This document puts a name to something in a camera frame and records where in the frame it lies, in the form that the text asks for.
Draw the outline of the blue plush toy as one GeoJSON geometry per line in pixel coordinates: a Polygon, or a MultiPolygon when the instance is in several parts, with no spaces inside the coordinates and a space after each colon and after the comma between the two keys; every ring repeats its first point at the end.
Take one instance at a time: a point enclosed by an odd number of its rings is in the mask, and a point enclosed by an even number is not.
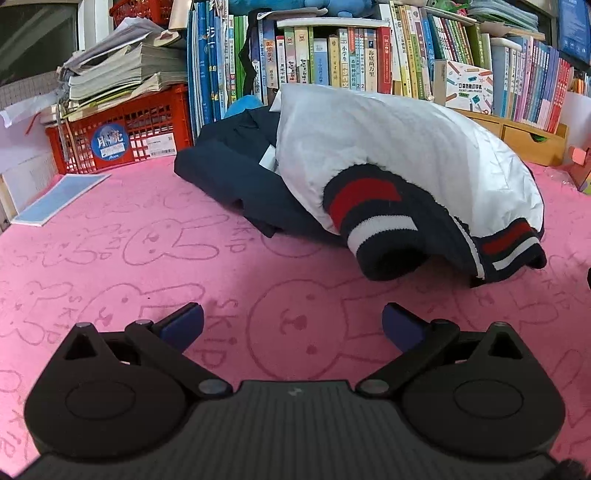
{"type": "Polygon", "coordinates": [[[329,16],[363,17],[370,14],[372,0],[229,0],[229,12],[246,15],[252,11],[281,11],[301,8],[325,8],[329,16]]]}

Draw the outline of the white and navy jacket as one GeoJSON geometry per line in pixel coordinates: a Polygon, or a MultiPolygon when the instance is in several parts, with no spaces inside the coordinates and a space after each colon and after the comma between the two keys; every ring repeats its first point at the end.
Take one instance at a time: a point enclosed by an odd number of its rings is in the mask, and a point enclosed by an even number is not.
{"type": "Polygon", "coordinates": [[[348,247],[375,281],[434,256],[477,285],[547,263],[531,170],[486,128],[427,101],[287,84],[269,107],[205,126],[174,170],[266,236],[348,247]]]}

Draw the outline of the pink bunny table mat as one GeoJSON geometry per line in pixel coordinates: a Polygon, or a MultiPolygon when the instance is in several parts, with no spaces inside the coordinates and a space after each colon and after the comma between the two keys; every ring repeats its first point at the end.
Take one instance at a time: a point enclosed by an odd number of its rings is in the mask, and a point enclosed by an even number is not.
{"type": "Polygon", "coordinates": [[[195,301],[205,327],[187,355],[233,384],[356,382],[397,356],[382,331],[397,302],[465,330],[510,323],[548,371],[567,419],[554,453],[590,458],[590,200],[534,168],[546,206],[544,269],[478,288],[442,261],[389,283],[349,250],[266,238],[178,178],[170,159],[120,168],[41,227],[1,236],[1,468],[36,457],[23,404],[70,328],[120,331],[195,301]]]}

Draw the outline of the blue package on sill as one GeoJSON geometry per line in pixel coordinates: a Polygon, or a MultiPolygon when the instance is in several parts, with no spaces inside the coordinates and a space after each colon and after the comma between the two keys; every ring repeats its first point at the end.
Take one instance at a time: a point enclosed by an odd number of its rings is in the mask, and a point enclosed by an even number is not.
{"type": "Polygon", "coordinates": [[[558,1],[559,50],[590,63],[590,7],[585,0],[558,1]]]}

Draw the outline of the light blue notebook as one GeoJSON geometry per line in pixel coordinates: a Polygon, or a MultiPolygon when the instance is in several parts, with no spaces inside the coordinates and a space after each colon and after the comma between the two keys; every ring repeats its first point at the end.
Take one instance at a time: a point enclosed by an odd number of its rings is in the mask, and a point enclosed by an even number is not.
{"type": "Polygon", "coordinates": [[[14,217],[11,223],[42,227],[57,213],[108,177],[109,174],[66,174],[45,194],[14,217]]]}

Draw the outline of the wooden drawer organizer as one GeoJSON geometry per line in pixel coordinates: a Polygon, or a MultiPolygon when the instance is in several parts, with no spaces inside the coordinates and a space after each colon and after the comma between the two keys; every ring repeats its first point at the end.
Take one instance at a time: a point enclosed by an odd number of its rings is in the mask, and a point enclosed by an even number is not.
{"type": "Polygon", "coordinates": [[[494,115],[457,110],[503,140],[524,162],[545,167],[562,164],[567,149],[568,126],[560,123],[554,133],[494,115]]]}

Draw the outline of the red plastic crate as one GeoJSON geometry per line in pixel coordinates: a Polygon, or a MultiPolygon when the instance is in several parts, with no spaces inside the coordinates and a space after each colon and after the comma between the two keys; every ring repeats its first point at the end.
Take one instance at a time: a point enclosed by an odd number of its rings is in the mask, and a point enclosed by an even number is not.
{"type": "Polygon", "coordinates": [[[140,96],[45,129],[61,174],[93,174],[190,147],[187,87],[140,96]]]}

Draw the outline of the white pencil pattern box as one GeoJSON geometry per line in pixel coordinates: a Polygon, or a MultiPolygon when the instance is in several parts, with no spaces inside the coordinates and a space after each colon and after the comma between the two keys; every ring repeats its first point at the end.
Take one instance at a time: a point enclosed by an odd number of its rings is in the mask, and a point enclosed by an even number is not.
{"type": "Polygon", "coordinates": [[[493,72],[449,60],[434,64],[434,101],[447,108],[493,113],[493,72]]]}

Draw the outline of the blue plush ball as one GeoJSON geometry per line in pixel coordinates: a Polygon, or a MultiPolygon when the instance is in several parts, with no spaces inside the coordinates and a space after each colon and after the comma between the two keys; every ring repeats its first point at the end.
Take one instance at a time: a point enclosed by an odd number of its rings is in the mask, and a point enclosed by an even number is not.
{"type": "Polygon", "coordinates": [[[253,110],[260,107],[263,107],[264,104],[254,95],[245,95],[242,98],[239,98],[235,102],[233,102],[229,107],[228,110],[225,112],[225,118],[229,118],[231,116],[238,115],[245,110],[253,110]]]}

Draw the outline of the pink toy house frame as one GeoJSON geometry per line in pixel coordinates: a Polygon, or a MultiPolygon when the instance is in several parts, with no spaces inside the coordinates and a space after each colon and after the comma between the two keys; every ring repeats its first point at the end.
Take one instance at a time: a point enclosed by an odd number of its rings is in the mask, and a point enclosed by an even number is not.
{"type": "Polygon", "coordinates": [[[589,195],[591,193],[591,150],[570,147],[568,157],[571,163],[567,171],[578,191],[589,195]]]}

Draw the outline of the red upper basket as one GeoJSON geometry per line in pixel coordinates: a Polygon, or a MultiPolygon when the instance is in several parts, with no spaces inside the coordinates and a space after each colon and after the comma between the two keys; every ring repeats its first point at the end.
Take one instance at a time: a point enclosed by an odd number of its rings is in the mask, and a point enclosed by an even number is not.
{"type": "Polygon", "coordinates": [[[166,27],[172,9],[172,0],[120,0],[114,1],[109,15],[114,26],[125,18],[145,18],[156,25],[166,27]]]}

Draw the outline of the row of upright books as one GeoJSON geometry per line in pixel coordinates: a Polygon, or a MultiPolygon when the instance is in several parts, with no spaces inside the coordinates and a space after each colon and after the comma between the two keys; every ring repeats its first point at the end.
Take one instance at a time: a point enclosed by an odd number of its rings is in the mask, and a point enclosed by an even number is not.
{"type": "Polygon", "coordinates": [[[179,1],[170,26],[187,43],[193,135],[239,98],[270,104],[294,83],[436,103],[436,60],[491,70],[490,115],[553,133],[574,79],[537,18],[504,1],[375,1],[363,17],[325,8],[233,15],[228,1],[179,1]]]}

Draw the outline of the stack of papers and booklets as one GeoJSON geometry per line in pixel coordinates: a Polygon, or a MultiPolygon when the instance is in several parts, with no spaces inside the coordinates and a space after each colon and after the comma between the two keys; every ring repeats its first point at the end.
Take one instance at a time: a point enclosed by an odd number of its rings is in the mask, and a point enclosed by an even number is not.
{"type": "Polygon", "coordinates": [[[144,18],[126,18],[93,47],[59,70],[64,93],[56,106],[74,121],[124,101],[187,81],[186,42],[144,18]]]}

